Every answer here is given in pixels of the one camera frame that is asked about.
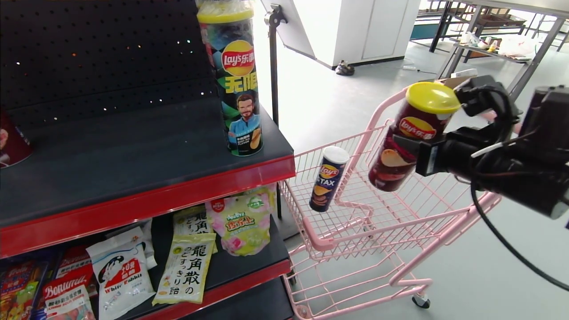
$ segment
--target longjiaosan candy bag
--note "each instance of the longjiaosan candy bag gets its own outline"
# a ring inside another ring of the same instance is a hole
[[[174,237],[166,269],[152,305],[182,301],[202,302],[215,237],[215,233]]]

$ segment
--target pringles-style chip canister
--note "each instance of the pringles-style chip canister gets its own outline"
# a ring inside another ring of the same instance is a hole
[[[314,211],[328,211],[349,160],[350,155],[340,147],[329,146],[324,148],[320,171],[308,203]]]
[[[227,146],[239,156],[263,148],[252,17],[250,2],[243,0],[204,1],[197,13],[220,91]]]
[[[30,142],[16,127],[8,114],[0,110],[0,168],[24,161],[32,154]]]
[[[440,136],[460,108],[454,91],[439,83],[419,82],[407,89],[394,123],[388,128],[368,178],[378,189],[397,190],[413,171],[415,157],[393,141],[393,134],[429,140]]]

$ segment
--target tall printed chip can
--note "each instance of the tall printed chip can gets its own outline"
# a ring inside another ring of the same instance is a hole
[[[340,147],[328,146],[324,148],[322,162],[308,202],[314,211],[328,211],[349,160],[348,152]]]
[[[263,148],[252,17],[244,0],[206,0],[197,13],[221,96],[226,143],[237,156]]]

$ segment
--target pink shopping cart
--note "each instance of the pink shopping cart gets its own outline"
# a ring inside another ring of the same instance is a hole
[[[370,165],[392,122],[378,125],[378,120],[387,107],[404,99],[405,92],[381,103],[362,133],[297,155],[296,177],[281,182],[303,239],[290,252],[293,265],[285,277],[300,319],[328,319],[407,296],[428,308],[425,290],[433,281],[416,278],[411,271],[479,219],[466,192],[468,185],[451,174],[414,174],[396,192],[383,192],[369,183]],[[329,210],[320,213],[308,202],[323,149],[331,145],[348,151],[351,159]],[[500,200],[491,192],[479,197],[486,212]],[[369,263],[362,259],[366,255],[377,259]],[[344,274],[326,278],[320,272],[326,264],[336,264]]]

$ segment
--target wire mesh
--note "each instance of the wire mesh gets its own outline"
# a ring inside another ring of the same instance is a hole
[[[424,248],[468,212],[468,186],[450,174],[412,174],[395,192],[369,183],[369,168],[390,123],[329,144],[352,156],[327,212],[313,211],[308,202],[329,145],[296,156],[296,177],[284,182],[282,190],[312,259]],[[325,250],[318,250],[321,243]]]

